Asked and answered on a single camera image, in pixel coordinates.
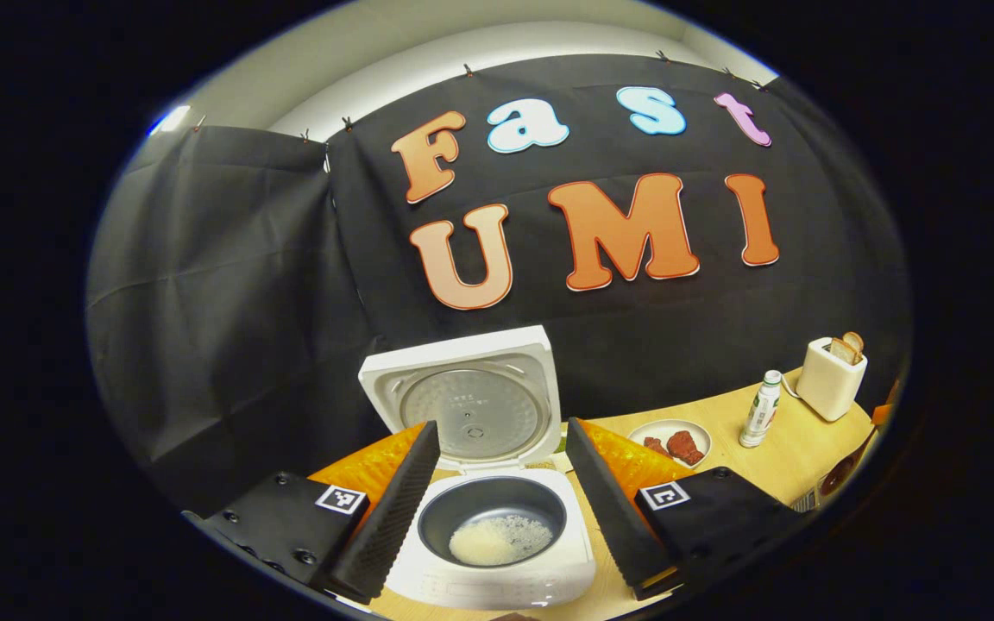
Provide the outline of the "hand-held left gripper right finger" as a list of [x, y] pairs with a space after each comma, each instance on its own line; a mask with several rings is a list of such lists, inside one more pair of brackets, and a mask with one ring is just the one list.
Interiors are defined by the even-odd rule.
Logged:
[[576, 417], [568, 421], [565, 452], [639, 600], [706, 591], [770, 553], [808, 519], [733, 469], [696, 473]]

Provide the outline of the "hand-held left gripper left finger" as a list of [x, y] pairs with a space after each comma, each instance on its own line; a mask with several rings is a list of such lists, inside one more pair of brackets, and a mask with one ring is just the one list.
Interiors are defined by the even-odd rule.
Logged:
[[382, 593], [441, 455], [437, 424], [415, 424], [301, 476], [269, 474], [186, 522], [288, 585], [366, 605]]

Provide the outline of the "brown wooden spoon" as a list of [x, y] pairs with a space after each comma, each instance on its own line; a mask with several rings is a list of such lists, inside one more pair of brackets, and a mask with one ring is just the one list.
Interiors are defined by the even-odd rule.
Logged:
[[873, 425], [871, 432], [867, 434], [863, 443], [859, 445], [859, 448], [856, 448], [850, 455], [843, 457], [843, 459], [839, 460], [831, 468], [831, 471], [821, 476], [815, 488], [816, 502], [818, 504], [828, 503], [829, 500], [839, 494], [841, 488], [851, 479], [856, 468], [859, 467], [859, 464], [864, 459], [869, 444], [871, 444], [878, 430], [879, 427]]

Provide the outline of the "white rice cooker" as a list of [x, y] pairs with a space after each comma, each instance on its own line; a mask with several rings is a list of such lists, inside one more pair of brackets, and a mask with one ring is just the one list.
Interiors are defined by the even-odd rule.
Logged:
[[[555, 357], [544, 327], [372, 354], [358, 379], [392, 432], [437, 425], [437, 466], [387, 589], [443, 608], [512, 611], [579, 598], [595, 553], [575, 488], [545, 461], [563, 437]], [[459, 530], [517, 518], [550, 534], [512, 561], [465, 561]]]

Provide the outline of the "white toaster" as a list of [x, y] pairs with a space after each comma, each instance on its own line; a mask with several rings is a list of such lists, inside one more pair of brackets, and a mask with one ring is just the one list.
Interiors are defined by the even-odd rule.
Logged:
[[818, 338], [808, 344], [796, 393], [821, 419], [835, 422], [851, 410], [868, 359], [863, 353], [852, 367], [837, 361], [828, 351], [831, 339]]

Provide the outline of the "white round plate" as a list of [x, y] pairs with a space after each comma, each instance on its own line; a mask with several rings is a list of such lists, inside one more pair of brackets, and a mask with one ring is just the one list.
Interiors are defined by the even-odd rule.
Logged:
[[[689, 430], [691, 434], [693, 434], [697, 448], [701, 449], [701, 451], [705, 453], [705, 457], [703, 457], [701, 462], [695, 464], [694, 467], [689, 467], [695, 469], [711, 455], [711, 452], [713, 452], [713, 437], [698, 423], [680, 419], [662, 419], [644, 424], [642, 427], [636, 428], [635, 431], [628, 433], [626, 437], [628, 440], [643, 445], [644, 447], [644, 437], [652, 436], [659, 439], [664, 447], [666, 447], [668, 439], [670, 439], [670, 437], [679, 430]], [[674, 459], [674, 457], [671, 457], [671, 460], [687, 467], [686, 464], [683, 464], [682, 461], [678, 459]]]

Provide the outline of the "white drink bottle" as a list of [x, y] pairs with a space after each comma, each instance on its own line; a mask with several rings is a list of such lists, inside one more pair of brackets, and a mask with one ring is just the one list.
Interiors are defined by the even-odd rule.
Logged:
[[764, 374], [740, 432], [739, 443], [743, 448], [756, 448], [768, 434], [777, 413], [782, 379], [783, 374], [777, 370], [769, 370]]

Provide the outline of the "black backdrop cloth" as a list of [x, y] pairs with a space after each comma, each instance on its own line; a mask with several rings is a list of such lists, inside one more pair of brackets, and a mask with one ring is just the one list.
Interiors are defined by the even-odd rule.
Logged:
[[382, 439], [371, 354], [539, 323], [563, 415], [592, 419], [855, 331], [871, 408], [914, 326], [883, 193], [800, 87], [600, 54], [446, 79], [326, 144], [150, 138], [100, 221], [85, 322], [111, 424], [201, 515]]

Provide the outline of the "ceiling light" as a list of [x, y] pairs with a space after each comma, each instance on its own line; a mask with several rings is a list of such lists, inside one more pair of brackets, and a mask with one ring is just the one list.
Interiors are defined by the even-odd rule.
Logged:
[[186, 103], [174, 106], [172, 109], [167, 111], [167, 113], [163, 115], [162, 118], [159, 118], [158, 121], [155, 122], [153, 126], [151, 126], [151, 129], [149, 130], [148, 133], [149, 136], [154, 136], [155, 134], [159, 133], [168, 133], [168, 131], [176, 130], [178, 126], [180, 126], [180, 124], [182, 123], [183, 118], [186, 117], [186, 114], [188, 114], [190, 110], [191, 106], [186, 105]]

